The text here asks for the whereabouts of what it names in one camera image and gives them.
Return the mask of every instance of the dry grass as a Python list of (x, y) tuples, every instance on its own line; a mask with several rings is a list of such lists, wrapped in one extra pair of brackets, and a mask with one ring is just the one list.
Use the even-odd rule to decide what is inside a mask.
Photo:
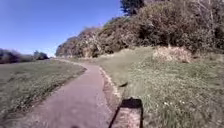
[(192, 54), (185, 48), (159, 47), (153, 53), (153, 57), (165, 61), (179, 61), (189, 63), (192, 59)]
[(125, 97), (140, 98), (145, 128), (224, 127), (224, 63), (206, 58), (189, 63), (155, 59), (152, 48), (94, 59)]
[(0, 127), (83, 71), (54, 60), (0, 65)]

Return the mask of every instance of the grassy field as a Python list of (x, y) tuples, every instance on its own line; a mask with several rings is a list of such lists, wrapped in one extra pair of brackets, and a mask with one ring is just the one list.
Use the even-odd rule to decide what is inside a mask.
[(83, 72), (55, 60), (0, 65), (0, 126)]
[(154, 52), (150, 47), (124, 50), (92, 61), (116, 86), (129, 83), (125, 97), (143, 101), (146, 128), (224, 127), (223, 58), (167, 62), (154, 58)]

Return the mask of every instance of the foliage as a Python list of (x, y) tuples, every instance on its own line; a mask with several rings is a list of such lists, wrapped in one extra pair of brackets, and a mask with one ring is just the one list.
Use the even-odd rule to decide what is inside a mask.
[(38, 52), (38, 51), (34, 52), (33, 58), (35, 60), (46, 60), (46, 59), (48, 59), (47, 54), (45, 54), (43, 52)]
[(58, 47), (56, 56), (97, 57), (138, 46), (184, 47), (224, 53), (222, 0), (150, 0), (136, 15), (87, 28)]
[(121, 8), (127, 16), (136, 15), (144, 5), (143, 0), (121, 0)]
[(34, 55), (26, 55), (13, 50), (0, 49), (0, 64), (32, 62), (45, 59), (48, 59), (48, 57), (47, 54), (43, 52), (35, 52)]
[(31, 55), (22, 55), (16, 51), (0, 49), (0, 64), (30, 61), (33, 61)]

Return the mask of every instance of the bush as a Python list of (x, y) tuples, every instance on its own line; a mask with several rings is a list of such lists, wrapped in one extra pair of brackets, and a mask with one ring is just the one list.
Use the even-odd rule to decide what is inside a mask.
[(33, 56), (31, 55), (22, 55), (16, 51), (0, 49), (0, 64), (31, 61), (33, 61)]
[(49, 59), (47, 54), (43, 53), (43, 52), (34, 52), (33, 54), (33, 58), (34, 60), (46, 60), (46, 59)]
[(97, 57), (136, 46), (184, 47), (193, 54), (224, 53), (221, 0), (148, 3), (136, 15), (113, 18), (102, 29), (86, 28), (60, 45), (56, 56)]

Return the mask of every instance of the blue sky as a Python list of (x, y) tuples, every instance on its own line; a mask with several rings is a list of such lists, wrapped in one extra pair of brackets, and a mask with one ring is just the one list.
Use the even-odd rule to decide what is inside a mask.
[(120, 0), (0, 0), (0, 48), (52, 56), (83, 28), (121, 15)]

